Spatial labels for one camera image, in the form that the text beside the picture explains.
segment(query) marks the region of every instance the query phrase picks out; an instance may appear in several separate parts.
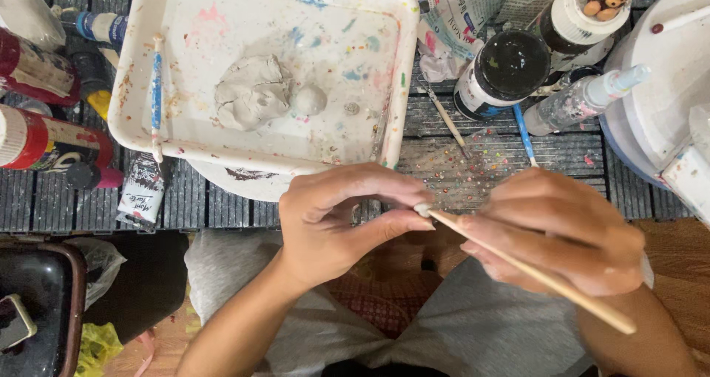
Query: white cap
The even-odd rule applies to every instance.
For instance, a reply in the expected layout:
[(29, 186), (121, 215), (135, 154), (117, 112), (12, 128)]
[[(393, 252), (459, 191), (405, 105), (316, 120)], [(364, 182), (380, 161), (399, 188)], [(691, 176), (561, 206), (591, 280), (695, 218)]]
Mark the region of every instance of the white cap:
[(626, 23), (631, 5), (627, 2), (618, 14), (608, 21), (599, 21), (583, 12), (586, 0), (555, 0), (552, 3), (552, 25), (565, 40), (589, 45), (604, 40)]
[(27, 123), (22, 112), (0, 105), (0, 167), (17, 159), (27, 142)]

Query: yellow plastic bag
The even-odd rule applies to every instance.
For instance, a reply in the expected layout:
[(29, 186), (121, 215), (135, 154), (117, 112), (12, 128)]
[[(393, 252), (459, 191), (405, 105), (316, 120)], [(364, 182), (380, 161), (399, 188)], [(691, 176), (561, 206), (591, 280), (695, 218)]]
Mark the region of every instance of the yellow plastic bag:
[(121, 345), (116, 329), (111, 323), (103, 326), (84, 323), (82, 345), (74, 377), (102, 377), (104, 365), (123, 350), (124, 346)]

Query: hand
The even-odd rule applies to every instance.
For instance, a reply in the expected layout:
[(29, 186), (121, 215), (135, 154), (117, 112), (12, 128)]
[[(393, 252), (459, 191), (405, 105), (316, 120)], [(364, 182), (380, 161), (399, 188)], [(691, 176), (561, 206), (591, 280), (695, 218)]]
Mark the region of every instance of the hand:
[[(643, 281), (643, 233), (626, 224), (594, 188), (562, 174), (536, 167), (516, 174), (459, 224), (473, 237), (562, 275), (590, 295), (624, 294)], [(467, 241), (461, 249), (480, 260), (494, 280), (547, 291), (480, 245)]]
[[(353, 207), (365, 198), (398, 209), (352, 227)], [(432, 200), (433, 194), (421, 180), (375, 163), (297, 176), (279, 201), (283, 249), (275, 262), (303, 290), (309, 290), (345, 274), (371, 249), (391, 238), (410, 230), (434, 230), (430, 219), (411, 210), (417, 203)]]

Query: red bottle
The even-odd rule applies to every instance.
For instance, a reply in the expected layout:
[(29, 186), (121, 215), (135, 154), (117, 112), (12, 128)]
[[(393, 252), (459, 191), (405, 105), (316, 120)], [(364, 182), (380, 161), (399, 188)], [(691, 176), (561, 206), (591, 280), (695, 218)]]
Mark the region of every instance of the red bottle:
[(103, 169), (113, 155), (99, 130), (0, 105), (0, 167), (66, 172), (84, 162)]
[(79, 86), (76, 70), (66, 58), (0, 28), (0, 88), (71, 106), (79, 102)]

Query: white plate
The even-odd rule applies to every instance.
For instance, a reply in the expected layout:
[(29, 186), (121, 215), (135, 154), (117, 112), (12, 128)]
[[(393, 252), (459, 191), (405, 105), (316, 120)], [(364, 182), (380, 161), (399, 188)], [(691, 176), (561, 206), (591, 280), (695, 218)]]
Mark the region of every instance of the white plate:
[[(133, 0), (109, 127), (150, 151), (153, 36), (165, 36), (165, 155), (274, 173), (399, 157), (419, 10), (415, 0)], [(317, 116), (287, 115), (253, 132), (224, 128), (214, 87), (249, 55), (275, 54), (297, 83), (328, 95)], [(347, 116), (344, 105), (360, 113)]]

